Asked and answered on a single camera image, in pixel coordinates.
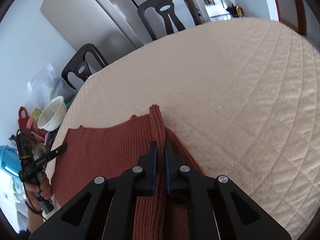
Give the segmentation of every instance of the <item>refrigerator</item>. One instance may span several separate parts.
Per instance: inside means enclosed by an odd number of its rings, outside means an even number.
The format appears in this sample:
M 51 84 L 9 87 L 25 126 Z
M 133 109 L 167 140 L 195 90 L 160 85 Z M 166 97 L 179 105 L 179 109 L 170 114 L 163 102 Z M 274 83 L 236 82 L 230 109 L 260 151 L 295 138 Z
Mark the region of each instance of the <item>refrigerator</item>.
M 142 23 L 138 6 L 146 0 L 44 0 L 42 14 L 75 48 L 94 44 L 107 62 L 112 62 L 152 42 Z M 201 0 L 193 0 L 203 22 L 210 21 Z M 183 0 L 173 0 L 175 13 L 185 28 L 195 26 Z M 153 8 L 145 12 L 157 38 L 166 34 L 164 21 Z M 100 66 L 88 57 L 97 71 Z

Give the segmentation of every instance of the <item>black sleeve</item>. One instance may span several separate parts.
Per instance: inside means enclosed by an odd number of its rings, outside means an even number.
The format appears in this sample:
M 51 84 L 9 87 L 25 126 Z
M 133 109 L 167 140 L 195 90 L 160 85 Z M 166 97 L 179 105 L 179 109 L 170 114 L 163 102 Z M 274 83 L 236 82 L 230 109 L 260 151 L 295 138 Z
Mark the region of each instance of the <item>black sleeve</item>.
M 31 233 L 30 233 L 30 231 L 27 229 L 26 231 L 20 231 L 19 234 L 18 234 L 18 236 L 20 236 L 20 238 L 21 238 L 22 240 L 28 240 L 29 237 L 31 236 Z

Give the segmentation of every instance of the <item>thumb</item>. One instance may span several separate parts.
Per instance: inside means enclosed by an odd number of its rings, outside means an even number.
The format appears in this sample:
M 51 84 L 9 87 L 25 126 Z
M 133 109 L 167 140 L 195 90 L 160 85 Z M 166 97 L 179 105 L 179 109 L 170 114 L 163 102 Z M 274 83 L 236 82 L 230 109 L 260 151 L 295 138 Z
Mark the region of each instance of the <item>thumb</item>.
M 26 191 L 33 192 L 33 193 L 40 192 L 40 188 L 36 184 L 26 183 L 25 186 L 26 186 Z

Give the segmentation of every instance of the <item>silver screw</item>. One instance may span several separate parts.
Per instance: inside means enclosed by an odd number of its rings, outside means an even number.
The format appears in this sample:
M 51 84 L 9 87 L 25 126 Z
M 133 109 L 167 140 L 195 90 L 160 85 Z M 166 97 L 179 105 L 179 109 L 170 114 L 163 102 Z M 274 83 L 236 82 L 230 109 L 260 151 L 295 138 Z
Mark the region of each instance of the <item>silver screw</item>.
M 94 179 L 95 184 L 101 184 L 104 182 L 104 177 L 96 177 Z
M 221 182 L 221 183 L 227 183 L 228 182 L 228 178 L 224 175 L 222 176 L 219 176 L 218 180 Z
M 142 168 L 140 166 L 135 166 L 132 168 L 132 171 L 135 172 L 135 173 L 139 173 L 142 171 Z
M 190 167 L 186 166 L 186 165 L 183 165 L 183 166 L 180 167 L 180 171 L 188 172 L 188 171 L 190 171 Z

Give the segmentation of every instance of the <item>person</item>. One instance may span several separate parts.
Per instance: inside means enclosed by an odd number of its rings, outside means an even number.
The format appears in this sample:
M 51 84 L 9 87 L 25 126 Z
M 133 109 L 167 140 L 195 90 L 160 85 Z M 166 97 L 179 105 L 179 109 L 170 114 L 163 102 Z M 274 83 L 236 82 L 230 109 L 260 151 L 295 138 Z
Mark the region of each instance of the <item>person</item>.
M 41 205 L 38 202 L 38 200 L 36 199 L 35 193 L 36 192 L 40 192 L 40 195 L 45 199 L 48 200 L 50 198 L 52 198 L 53 193 L 52 193 L 52 188 L 51 185 L 49 183 L 49 179 L 47 177 L 47 175 L 45 173 L 42 173 L 42 182 L 40 184 L 40 187 L 35 185 L 35 184 L 31 184 L 31 183 L 26 183 L 26 194 L 28 194 L 29 199 L 31 201 L 29 201 L 28 197 L 26 197 L 27 199 L 27 203 L 30 207 L 32 207 L 32 205 L 34 206 L 34 208 L 37 211 L 41 211 Z M 31 233 L 33 231 L 35 231 L 39 226 L 41 226 L 43 224 L 43 218 L 40 215 L 36 215 L 34 214 L 30 209 L 28 209 L 28 224 L 27 224 L 27 230 L 26 231 L 20 231 L 19 232 L 19 236 L 22 240 L 28 240 Z

